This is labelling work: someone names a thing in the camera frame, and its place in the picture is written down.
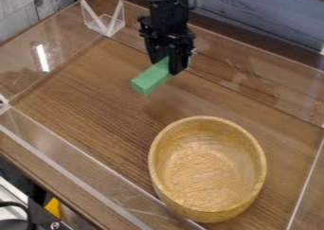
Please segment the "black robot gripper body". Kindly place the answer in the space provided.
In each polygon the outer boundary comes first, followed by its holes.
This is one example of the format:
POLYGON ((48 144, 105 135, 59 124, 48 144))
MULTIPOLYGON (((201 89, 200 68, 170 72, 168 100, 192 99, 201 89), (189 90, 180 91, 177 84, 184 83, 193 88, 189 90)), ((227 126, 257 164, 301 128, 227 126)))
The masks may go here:
POLYGON ((139 33, 153 37, 165 36, 169 44, 174 40, 193 40, 194 32, 188 27, 190 11, 196 8, 189 0, 148 0, 150 15, 139 16, 139 33))

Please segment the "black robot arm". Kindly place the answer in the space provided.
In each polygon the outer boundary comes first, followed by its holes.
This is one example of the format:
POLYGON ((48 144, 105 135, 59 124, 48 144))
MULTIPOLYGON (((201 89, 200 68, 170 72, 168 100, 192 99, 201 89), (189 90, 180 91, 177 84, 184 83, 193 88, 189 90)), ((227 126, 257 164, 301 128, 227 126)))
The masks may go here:
POLYGON ((168 58, 169 73, 177 75, 188 68, 196 52, 197 35, 188 25, 194 7, 189 0, 146 1, 150 14, 141 15, 138 22, 150 61, 158 63, 168 58))

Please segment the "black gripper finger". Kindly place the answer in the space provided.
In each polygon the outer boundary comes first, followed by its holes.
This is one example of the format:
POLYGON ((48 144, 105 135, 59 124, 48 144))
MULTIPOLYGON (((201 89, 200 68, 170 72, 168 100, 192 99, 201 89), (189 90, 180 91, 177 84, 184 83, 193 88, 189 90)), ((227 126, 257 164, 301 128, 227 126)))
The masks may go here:
POLYGON ((169 46, 169 72, 173 76, 189 66, 196 48, 185 43, 172 43, 169 46))
POLYGON ((150 62, 158 63, 168 56, 168 38, 145 35, 146 49, 150 55, 150 62))

